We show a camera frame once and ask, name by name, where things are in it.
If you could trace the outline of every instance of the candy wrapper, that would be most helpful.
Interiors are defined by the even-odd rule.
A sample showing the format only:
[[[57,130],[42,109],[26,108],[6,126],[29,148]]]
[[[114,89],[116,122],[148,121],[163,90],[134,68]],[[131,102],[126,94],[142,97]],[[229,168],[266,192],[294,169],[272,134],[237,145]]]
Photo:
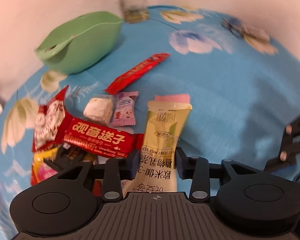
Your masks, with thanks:
[[[138,95],[138,91],[122,92],[117,95],[117,106],[112,121],[113,127],[136,124],[134,104]]]
[[[103,157],[127,157],[140,148],[143,134],[130,134],[72,117],[64,141]]]
[[[62,142],[71,115],[66,111],[64,100],[68,86],[63,88],[47,105],[39,107],[34,125],[32,152],[51,149]]]
[[[123,189],[138,192],[174,192],[177,177],[174,156],[191,104],[150,101],[140,164],[136,177]]]
[[[154,54],[145,61],[139,63],[126,73],[117,77],[106,89],[105,91],[111,95],[117,94],[119,91],[132,84],[140,77],[142,77],[149,70],[153,69],[159,63],[164,61],[167,57],[170,57],[168,53]]]
[[[109,126],[114,108],[114,100],[114,96],[110,95],[93,97],[84,109],[83,115],[91,122]]]
[[[32,186],[57,174],[57,172],[54,169],[50,168],[47,164],[43,162],[43,159],[54,160],[57,155],[57,152],[58,147],[55,147],[48,151],[34,154],[31,177]]]
[[[190,95],[188,94],[177,94],[177,95],[166,95],[166,96],[154,96],[154,101],[164,102],[175,102],[175,103],[190,103]]]

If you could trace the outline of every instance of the table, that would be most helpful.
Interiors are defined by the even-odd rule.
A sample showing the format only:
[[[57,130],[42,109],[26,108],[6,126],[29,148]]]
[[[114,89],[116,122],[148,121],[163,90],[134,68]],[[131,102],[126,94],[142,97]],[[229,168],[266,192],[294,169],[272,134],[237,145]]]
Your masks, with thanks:
[[[16,234],[8,206],[30,186],[38,105],[69,84],[66,108],[82,118],[91,97],[154,53],[171,57],[124,90],[139,91],[137,125],[130,132],[145,131],[147,102],[155,95],[188,93],[193,110],[178,143],[188,156],[211,163],[233,159],[263,169],[278,154],[285,124],[300,114],[300,62],[274,40],[259,48],[261,53],[235,37],[221,26],[227,15],[175,6],[149,10],[150,20],[124,24],[112,52],[91,68],[66,77],[44,66],[5,105],[0,116],[0,239]],[[300,156],[295,167],[280,172],[293,179],[300,173]],[[179,180],[178,191],[188,193],[190,184]],[[217,189],[212,182],[211,194]]]

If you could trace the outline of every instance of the plant milk tea package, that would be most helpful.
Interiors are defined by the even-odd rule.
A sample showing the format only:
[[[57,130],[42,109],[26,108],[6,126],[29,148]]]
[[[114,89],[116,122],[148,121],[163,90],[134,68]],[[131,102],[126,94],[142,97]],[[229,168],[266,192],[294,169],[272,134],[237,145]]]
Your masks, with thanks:
[[[191,104],[149,101],[146,132],[136,177],[123,189],[137,192],[174,192],[174,163],[178,138],[192,109]]]

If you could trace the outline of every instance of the red candy bar wrapper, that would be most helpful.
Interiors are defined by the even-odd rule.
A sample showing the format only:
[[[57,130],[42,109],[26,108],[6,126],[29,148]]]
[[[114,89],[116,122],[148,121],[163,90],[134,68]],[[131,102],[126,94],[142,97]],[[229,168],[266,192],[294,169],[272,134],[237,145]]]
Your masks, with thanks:
[[[111,95],[117,94],[119,91],[132,84],[140,77],[142,77],[149,70],[157,66],[159,63],[164,61],[167,57],[170,57],[168,53],[154,54],[145,61],[140,62],[138,65],[117,77],[105,91]]]
[[[39,107],[34,125],[32,152],[46,151],[62,142],[72,117],[64,105],[67,89],[68,86],[55,95],[47,105]]]
[[[133,149],[140,149],[143,134],[130,134],[72,117],[63,140],[103,157],[127,157]]]

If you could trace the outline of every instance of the yellow snack package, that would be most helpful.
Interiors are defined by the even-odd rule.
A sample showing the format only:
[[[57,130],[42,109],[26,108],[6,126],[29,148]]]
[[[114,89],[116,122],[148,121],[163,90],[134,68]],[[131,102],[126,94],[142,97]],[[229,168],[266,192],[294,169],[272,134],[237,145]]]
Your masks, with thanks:
[[[57,172],[50,168],[47,164],[43,162],[43,159],[54,160],[56,158],[59,147],[55,147],[51,150],[36,153],[33,155],[32,161],[32,176],[31,176],[31,185],[35,185],[55,174]]]
[[[138,192],[174,192],[174,163],[178,138],[192,109],[191,104],[149,101],[146,132],[136,177],[123,188]]]
[[[82,162],[92,162],[93,165],[98,164],[98,157],[95,154],[87,153],[84,157]]]

